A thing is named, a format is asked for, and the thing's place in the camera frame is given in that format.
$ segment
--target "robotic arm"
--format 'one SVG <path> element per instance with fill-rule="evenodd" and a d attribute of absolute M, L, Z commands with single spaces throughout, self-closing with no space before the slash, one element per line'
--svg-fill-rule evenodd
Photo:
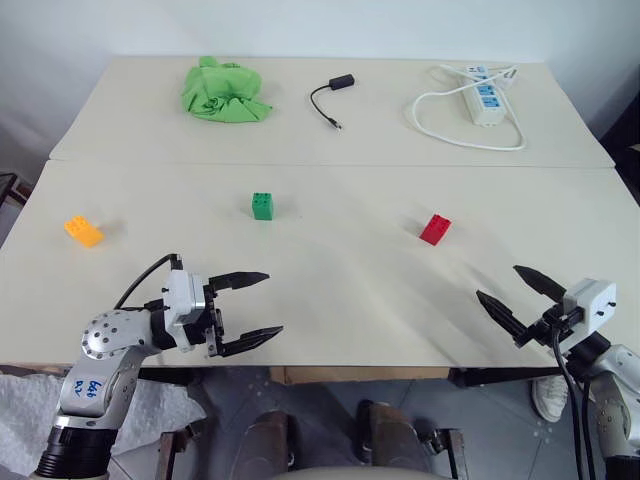
<path fill-rule="evenodd" d="M 162 299 L 140 308 L 123 307 L 142 280 L 167 261 L 171 272 Z M 222 315 L 214 305 L 218 291 L 267 278 L 264 273 L 236 272 L 211 277 L 203 284 L 198 275 L 183 270 L 176 254 L 150 267 L 113 310 L 95 317 L 84 330 L 82 353 L 63 383 L 47 449 L 30 478 L 108 478 L 111 446 L 146 357 L 175 347 L 188 352 L 203 343 L 210 357 L 227 357 L 256 348 L 280 333 L 281 326 L 265 328 L 224 343 Z"/>
<path fill-rule="evenodd" d="M 585 390 L 590 385 L 596 400 L 598 438 L 607 478 L 640 479 L 640 358 L 623 345 L 612 346 L 596 331 L 613 316 L 615 284 L 584 279 L 565 290 L 536 270 L 514 268 L 527 285 L 555 302 L 542 318 L 525 327 L 499 300 L 478 291 L 480 303 L 518 347 L 536 340 L 553 348 L 561 369 L 566 367 L 567 374 L 584 382 Z M 566 356 L 566 366 L 562 355 Z M 577 462 L 581 471 L 580 453 Z"/>

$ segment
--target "white cloth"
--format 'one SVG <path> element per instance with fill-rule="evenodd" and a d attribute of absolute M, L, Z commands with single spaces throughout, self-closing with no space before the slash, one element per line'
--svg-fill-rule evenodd
<path fill-rule="evenodd" d="M 0 463 L 21 475 L 32 473 L 46 447 L 63 379 L 50 375 L 0 375 Z M 111 453 L 156 441 L 162 432 L 204 418 L 184 387 L 138 380 L 129 414 Z"/>

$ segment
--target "power strip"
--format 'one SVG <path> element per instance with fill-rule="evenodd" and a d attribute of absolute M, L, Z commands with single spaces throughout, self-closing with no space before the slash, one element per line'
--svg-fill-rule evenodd
<path fill-rule="evenodd" d="M 484 65 L 467 65 L 465 72 L 469 77 L 461 75 L 460 86 L 474 83 L 470 77 L 475 78 L 475 81 L 489 78 L 489 69 Z M 467 88 L 462 91 L 462 95 L 471 114 L 471 120 L 476 125 L 493 127 L 502 122 L 507 114 L 493 80 Z"/>

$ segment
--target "table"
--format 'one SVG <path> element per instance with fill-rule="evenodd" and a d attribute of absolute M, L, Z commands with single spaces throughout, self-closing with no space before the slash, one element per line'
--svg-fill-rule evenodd
<path fill-rule="evenodd" d="M 439 62 L 226 60 L 262 75 L 259 98 L 274 106 L 264 122 L 227 125 L 182 111 L 180 94 L 187 71 L 197 65 L 195 57 L 116 57 L 51 158 L 126 165 L 613 166 L 543 64 L 521 65 L 508 91 L 529 146 L 507 153 L 455 147 L 418 133 L 406 120 L 405 110 L 417 95 L 457 86 L 436 68 Z M 313 110 L 308 95 L 346 73 L 354 75 L 355 86 L 317 97 L 344 125 L 338 132 Z M 461 95 L 424 102 L 421 119 L 438 132 L 476 143 L 518 141 L 508 122 L 490 129 L 474 126 Z"/>
<path fill-rule="evenodd" d="M 274 221 L 253 220 L 254 191 L 273 193 Z M 453 221 L 437 247 L 417 238 L 435 212 Z M 63 229 L 74 215 L 105 240 L 75 243 Z M 639 350 L 638 220 L 611 169 L 49 161 L 0 250 L 0 363 L 73 362 L 85 324 L 171 251 L 203 275 L 271 274 L 220 295 L 229 339 L 285 329 L 228 359 L 197 348 L 146 365 L 553 365 L 538 345 L 517 350 L 475 299 L 482 289 L 537 319 L 549 302 L 514 264 L 565 286 L 618 282 L 602 333 Z M 158 298 L 165 275 L 131 304 Z"/>

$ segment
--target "shoe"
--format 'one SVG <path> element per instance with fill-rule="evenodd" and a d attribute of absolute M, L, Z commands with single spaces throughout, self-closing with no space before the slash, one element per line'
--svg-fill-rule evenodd
<path fill-rule="evenodd" d="M 562 416 L 562 409 L 567 404 L 569 389 L 562 375 L 544 377 L 533 380 L 531 398 L 538 415 L 547 422 L 555 423 Z"/>

